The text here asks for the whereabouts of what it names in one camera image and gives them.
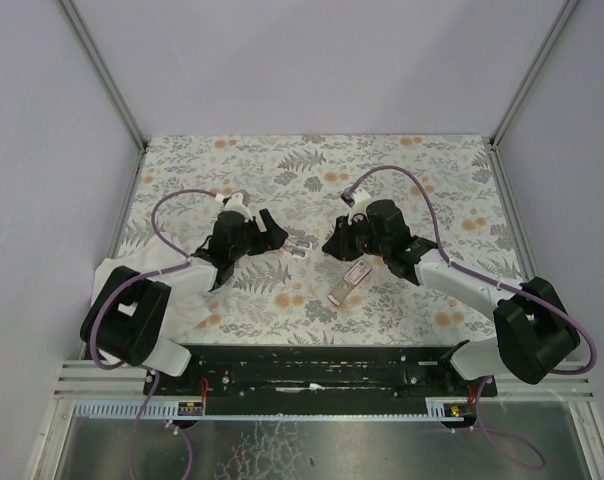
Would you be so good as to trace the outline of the pink small object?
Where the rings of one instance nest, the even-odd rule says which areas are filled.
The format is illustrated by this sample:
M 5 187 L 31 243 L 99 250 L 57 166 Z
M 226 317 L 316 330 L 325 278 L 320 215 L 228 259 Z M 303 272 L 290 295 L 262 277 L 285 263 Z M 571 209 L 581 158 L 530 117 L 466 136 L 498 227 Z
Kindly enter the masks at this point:
M 311 250 L 313 245 L 311 242 L 304 239 L 288 240 L 287 245 L 293 249 Z

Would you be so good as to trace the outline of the red white staple box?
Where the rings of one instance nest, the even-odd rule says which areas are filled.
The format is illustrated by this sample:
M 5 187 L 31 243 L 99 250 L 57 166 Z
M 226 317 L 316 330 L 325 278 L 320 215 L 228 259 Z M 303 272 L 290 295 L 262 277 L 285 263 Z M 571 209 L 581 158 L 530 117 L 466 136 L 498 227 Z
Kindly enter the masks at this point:
M 350 293 L 359 286 L 371 273 L 371 266 L 363 260 L 355 262 L 340 282 L 331 290 L 327 296 L 328 300 L 335 306 L 342 305 Z

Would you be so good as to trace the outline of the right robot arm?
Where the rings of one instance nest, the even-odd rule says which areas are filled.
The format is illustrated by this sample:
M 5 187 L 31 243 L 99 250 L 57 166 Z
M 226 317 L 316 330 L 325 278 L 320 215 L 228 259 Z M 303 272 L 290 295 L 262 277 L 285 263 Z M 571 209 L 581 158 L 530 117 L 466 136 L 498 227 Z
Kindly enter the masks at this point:
M 340 261 L 377 256 L 394 276 L 437 290 L 493 322 L 493 337 L 463 341 L 449 354 L 463 379 L 510 373 L 535 385 L 579 346 L 578 331 L 548 281 L 492 280 L 446 261 L 435 242 L 412 234 L 393 201 L 343 200 L 349 212 L 337 218 L 324 253 Z

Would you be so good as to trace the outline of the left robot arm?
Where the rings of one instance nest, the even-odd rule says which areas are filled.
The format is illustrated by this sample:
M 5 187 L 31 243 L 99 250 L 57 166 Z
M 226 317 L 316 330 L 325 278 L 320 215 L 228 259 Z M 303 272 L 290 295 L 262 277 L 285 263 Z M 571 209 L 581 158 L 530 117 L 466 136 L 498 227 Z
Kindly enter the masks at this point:
M 168 310 L 221 287 L 242 257 L 283 247 L 288 233 L 268 210 L 259 215 L 221 212 L 203 246 L 186 258 L 155 238 L 134 254 L 104 260 L 80 327 L 96 365 L 108 370 L 127 364 L 181 376 L 191 353 L 165 325 Z

